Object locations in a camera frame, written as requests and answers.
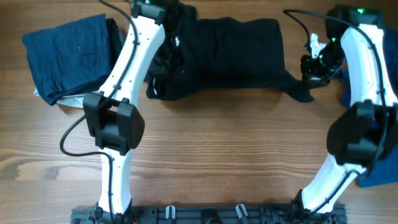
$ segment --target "wire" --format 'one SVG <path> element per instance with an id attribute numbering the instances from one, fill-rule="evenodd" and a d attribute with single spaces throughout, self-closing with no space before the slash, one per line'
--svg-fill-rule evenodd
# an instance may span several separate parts
<path id="1" fill-rule="evenodd" d="M 284 12 L 284 14 L 286 14 L 286 16 L 289 16 L 290 18 L 294 19 L 294 21 L 298 22 L 304 28 L 304 31 L 307 34 L 307 43 L 306 43 L 305 47 L 308 47 L 307 45 L 310 44 L 310 33 L 309 33 L 307 27 L 299 19 L 297 19 L 296 17 L 291 15 L 289 13 L 289 10 L 283 10 L 283 12 Z"/>
<path id="2" fill-rule="evenodd" d="M 138 219 L 137 219 L 137 218 L 135 218 L 135 219 L 134 219 L 134 221 L 133 221 L 133 220 L 131 220 L 131 223 L 132 223 L 132 224 L 139 224 L 139 223 L 138 223 Z"/>
<path id="3" fill-rule="evenodd" d="M 381 103 L 382 103 L 382 133 L 381 133 L 381 137 L 380 137 L 380 141 L 379 141 L 379 145 L 377 146 L 376 149 L 376 153 L 374 156 L 374 159 L 372 161 L 372 163 L 369 165 L 369 172 L 368 175 L 370 174 L 370 172 L 372 171 L 375 163 L 379 160 L 381 154 L 383 153 L 383 144 L 384 141 L 386 140 L 386 135 L 387 135 L 387 106 L 386 106 L 386 97 L 385 97 L 385 89 L 384 89 L 384 80 L 383 80 L 383 74 L 382 74 L 382 67 L 381 67 L 381 61 L 380 61 L 380 57 L 379 54 L 377 52 L 376 46 L 372 43 L 372 40 L 369 38 L 368 35 L 365 34 L 365 32 L 363 32 L 360 28 L 356 27 L 355 25 L 346 22 L 344 20 L 332 17 L 332 16 L 328 16 L 328 15 L 324 15 L 321 13 L 317 13 L 317 12 L 311 12 L 311 11 L 303 11 L 303 10 L 297 10 L 297 9 L 286 9 L 284 10 L 284 13 L 286 15 L 289 16 L 290 12 L 296 12 L 296 13 L 301 13 L 301 14 L 306 14 L 306 15 L 312 15 L 312 16 L 318 16 L 318 17 L 323 17 L 325 19 L 330 19 L 333 21 L 337 21 L 340 22 L 342 24 L 345 24 L 347 26 L 352 27 L 354 30 L 358 31 L 368 42 L 368 44 L 371 47 L 371 50 L 373 51 L 374 54 L 374 58 L 376 60 L 377 63 L 377 70 L 378 70 L 378 74 L 379 74 L 379 85 L 380 85 L 380 98 L 381 98 Z M 295 21 L 297 21 L 300 25 L 304 26 L 300 21 L 298 21 L 298 19 L 293 18 Z M 341 188 L 341 186 L 343 186 L 344 182 L 347 180 L 347 178 L 349 177 L 349 175 L 354 172 L 354 171 L 349 171 L 348 174 L 346 175 L 346 177 L 343 179 L 343 181 L 341 181 L 341 183 L 339 184 L 339 186 L 337 186 L 337 188 L 335 189 L 335 191 L 329 196 L 329 198 L 327 198 L 325 200 L 325 202 L 323 202 L 320 206 L 317 207 L 317 209 L 315 209 L 314 211 L 312 211 L 307 218 L 311 217 L 313 214 L 317 213 L 320 209 L 322 209 L 334 196 L 335 194 L 339 191 L 339 189 Z"/>
<path id="4" fill-rule="evenodd" d="M 132 48 L 132 52 L 130 55 L 129 60 L 127 61 L 126 67 L 124 68 L 120 79 L 118 80 L 118 82 L 115 84 L 113 91 L 111 92 L 111 94 L 109 94 L 109 96 L 98 106 L 98 110 L 101 110 L 102 108 L 104 108 L 111 100 L 112 97 L 116 94 L 116 92 L 119 90 L 119 87 L 121 86 L 121 83 L 124 79 L 124 77 L 127 74 L 127 71 L 129 70 L 129 67 L 131 65 L 131 62 L 136 54 L 137 51 L 137 45 L 139 43 L 138 41 L 138 31 L 137 31 L 137 27 L 136 25 L 133 23 L 132 19 L 122 10 L 120 10 L 119 8 L 117 8 L 114 5 L 111 5 L 105 1 L 99 0 L 100 3 L 104 4 L 105 6 L 110 7 L 111 9 L 114 9 L 118 12 L 120 12 L 130 23 L 130 25 L 132 26 L 132 29 L 134 31 L 134 42 L 133 42 L 133 48 Z M 77 121 L 75 121 L 63 134 L 61 140 L 60 140 L 60 150 L 61 152 L 63 152 L 65 155 L 67 156 L 72 156 L 72 157 L 83 157 L 83 156 L 93 156 L 93 155 L 104 155 L 108 158 L 109 160 L 109 184 L 108 184 L 108 199 L 109 199 L 109 213 L 111 216 L 111 223 L 114 223 L 114 218 L 113 218 L 113 209 L 112 209 L 112 172 L 113 172 L 113 158 L 105 153 L 105 152 L 86 152 L 86 153 L 81 153 L 81 154 L 76 154 L 76 153 L 71 153 L 65 150 L 64 148 L 64 143 L 66 138 L 68 137 L 68 135 L 71 133 L 71 131 L 78 126 L 82 121 L 84 121 L 87 117 L 91 116 L 94 112 L 89 113 L 89 114 L 84 114 L 81 118 L 79 118 Z"/>

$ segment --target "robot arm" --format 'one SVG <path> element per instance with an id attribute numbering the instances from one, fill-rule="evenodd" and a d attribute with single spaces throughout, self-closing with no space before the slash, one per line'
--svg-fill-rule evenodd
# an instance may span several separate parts
<path id="1" fill-rule="evenodd" d="M 174 19 L 178 1 L 135 1 L 132 10 L 132 21 L 136 27 L 130 25 L 126 42 L 118 61 L 109 75 L 109 78 L 99 89 L 99 94 L 87 93 L 83 100 L 83 108 L 87 117 L 90 135 L 95 137 L 99 152 L 104 152 L 112 158 L 101 155 L 102 160 L 102 193 L 95 207 L 96 217 L 103 223 L 111 223 L 111 214 L 115 220 L 124 220 L 130 214 L 132 197 L 129 188 L 131 159 L 134 149 L 141 141 L 144 132 L 144 120 L 139 114 L 139 91 L 145 75 L 158 48 L 164 43 L 166 31 L 164 22 Z M 136 44 L 135 55 L 128 66 L 131 52 Z M 100 108 L 105 100 L 109 103 Z"/>
<path id="2" fill-rule="evenodd" d="M 353 18 L 353 14 L 358 15 L 357 22 L 362 21 L 365 16 L 367 19 L 372 16 L 372 14 L 363 15 L 363 9 L 347 7 L 344 10 L 351 14 L 351 18 Z M 398 101 L 392 91 L 384 61 L 383 30 L 378 28 L 377 24 L 369 22 L 359 24 L 358 27 L 372 40 L 380 58 L 384 97 L 391 118 L 387 125 L 391 128 L 393 125 L 396 126 Z M 386 146 L 383 142 L 380 143 L 382 139 L 378 138 L 382 133 L 382 125 L 379 126 L 379 129 L 374 127 L 375 124 L 382 123 L 381 107 L 383 107 L 380 94 L 381 85 L 378 78 L 379 70 L 374 52 L 364 36 L 352 27 L 347 28 L 342 36 L 336 32 L 334 35 L 337 38 L 332 37 L 329 45 L 341 45 L 348 63 L 351 108 L 330 128 L 327 142 L 329 155 L 316 177 L 302 190 L 303 209 L 315 213 L 329 213 L 333 210 L 336 200 L 351 181 L 365 173 L 368 168 L 371 168 L 373 162 L 378 160 L 378 144 L 383 144 L 385 147 L 383 157 L 387 157 L 391 151 L 391 146 Z M 338 47 L 333 47 L 333 49 L 339 55 L 341 52 L 336 50 Z M 317 55 L 316 60 L 322 61 L 322 53 L 321 51 Z M 396 142 L 396 137 L 393 134 L 390 133 L 388 139 Z"/>

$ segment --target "black fabric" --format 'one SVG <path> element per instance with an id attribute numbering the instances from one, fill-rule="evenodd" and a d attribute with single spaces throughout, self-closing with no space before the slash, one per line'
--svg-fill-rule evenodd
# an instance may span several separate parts
<path id="1" fill-rule="evenodd" d="M 113 68 L 122 51 L 122 43 L 120 41 L 119 27 L 113 18 L 106 20 L 106 27 L 109 32 L 109 49 L 111 53 L 111 67 Z"/>
<path id="2" fill-rule="evenodd" d="M 196 9 L 182 5 L 170 39 L 179 63 L 168 73 L 149 72 L 148 98 L 177 100 L 205 88 L 278 88 L 297 101 L 313 100 L 303 82 L 285 69 L 277 20 L 197 20 Z"/>

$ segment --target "black mounting bracket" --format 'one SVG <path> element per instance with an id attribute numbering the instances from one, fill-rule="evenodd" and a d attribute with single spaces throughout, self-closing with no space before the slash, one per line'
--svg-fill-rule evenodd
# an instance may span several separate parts
<path id="1" fill-rule="evenodd" d="M 382 133 L 382 106 L 371 100 L 357 102 L 329 129 L 328 152 L 342 165 L 346 162 L 368 167 L 373 163 Z M 398 104 L 387 107 L 387 133 L 379 160 L 385 159 L 398 142 Z"/>
<path id="2" fill-rule="evenodd" d="M 179 0 L 133 0 L 131 15 L 134 18 L 144 16 L 163 24 L 166 33 L 175 30 L 180 19 Z"/>
<path id="3" fill-rule="evenodd" d="M 332 78 L 343 74 L 345 55 L 340 39 L 331 40 L 316 56 L 303 55 L 301 58 L 302 80 L 309 89 L 327 86 Z"/>
<path id="4" fill-rule="evenodd" d="M 87 117 L 90 136 L 95 137 L 95 145 L 114 149 L 124 156 L 130 149 L 135 149 L 144 135 L 145 122 L 134 105 L 128 100 L 122 102 L 110 100 L 100 108 L 106 97 L 103 93 L 86 93 L 83 109 Z"/>
<path id="5" fill-rule="evenodd" d="M 131 207 L 131 216 L 117 224 L 347 224 L 344 205 L 335 205 L 331 213 L 306 220 L 289 219 L 290 204 L 238 206 L 240 214 L 236 207 Z M 104 224 L 109 223 L 107 221 L 98 219 L 94 208 L 89 208 L 72 210 L 70 223 Z"/>
<path id="6" fill-rule="evenodd" d="M 109 212 L 105 212 L 101 207 L 98 206 L 98 203 L 93 208 L 89 208 L 86 212 L 88 214 L 87 223 L 93 222 L 95 223 L 109 223 L 109 224 L 127 224 L 131 223 L 133 219 L 131 202 L 129 204 L 129 208 L 124 211 L 123 214 L 117 213 L 113 215 L 114 222 L 111 221 L 111 214 Z M 78 210 L 79 217 L 82 215 L 82 211 Z"/>

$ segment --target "blue fabric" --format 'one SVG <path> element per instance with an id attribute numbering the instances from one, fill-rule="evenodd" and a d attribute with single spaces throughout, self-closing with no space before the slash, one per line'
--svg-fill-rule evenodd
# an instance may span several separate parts
<path id="1" fill-rule="evenodd" d="M 394 93 L 398 95 L 398 32 L 389 28 L 384 29 L 383 51 L 390 83 Z M 343 82 L 349 84 L 349 73 L 343 72 Z M 342 104 L 350 105 L 351 92 L 347 88 L 343 93 Z M 367 179 L 358 179 L 360 187 L 372 187 L 382 184 L 398 182 L 398 145 L 391 151 L 389 157 L 379 161 Z"/>
<path id="2" fill-rule="evenodd" d="M 383 50 L 390 83 L 398 95 L 398 32 L 390 28 L 384 29 Z"/>
<path id="3" fill-rule="evenodd" d="M 105 14 L 22 36 L 39 95 L 49 105 L 103 83 L 111 73 Z"/>

